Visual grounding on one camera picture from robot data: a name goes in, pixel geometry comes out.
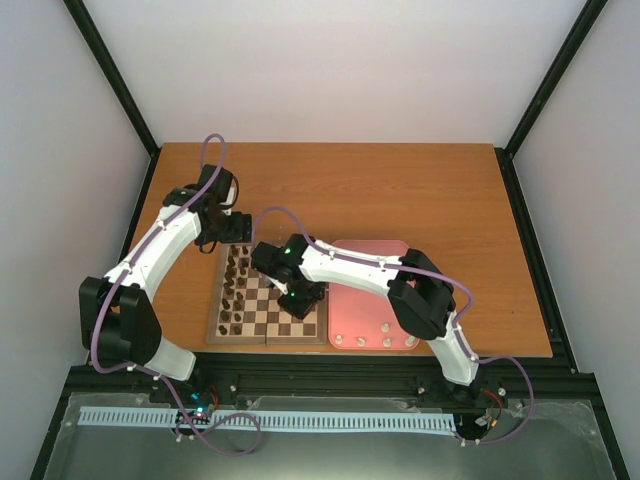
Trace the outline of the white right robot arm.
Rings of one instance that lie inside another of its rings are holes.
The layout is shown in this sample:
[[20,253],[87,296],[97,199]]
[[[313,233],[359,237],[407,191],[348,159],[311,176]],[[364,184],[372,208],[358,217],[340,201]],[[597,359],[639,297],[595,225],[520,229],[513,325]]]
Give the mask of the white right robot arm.
[[459,324],[458,283],[421,251],[396,241],[330,245],[294,234],[281,247],[261,242],[251,266],[281,295],[279,306],[296,319],[328,302],[328,338],[343,350],[409,351],[424,341],[442,376],[461,398],[470,395],[478,357]]

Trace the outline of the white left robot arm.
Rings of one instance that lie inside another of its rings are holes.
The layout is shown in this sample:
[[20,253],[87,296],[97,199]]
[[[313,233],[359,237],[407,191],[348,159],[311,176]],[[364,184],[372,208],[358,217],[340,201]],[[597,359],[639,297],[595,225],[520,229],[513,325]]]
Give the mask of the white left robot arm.
[[208,378],[194,368],[195,354],[165,338],[153,299],[189,245],[205,252],[206,245],[248,238],[251,216],[233,210],[238,194],[236,179],[207,191],[196,185],[174,189],[129,254],[104,276],[81,283],[82,340],[96,371],[138,369],[173,379],[174,392],[190,403],[206,395]]

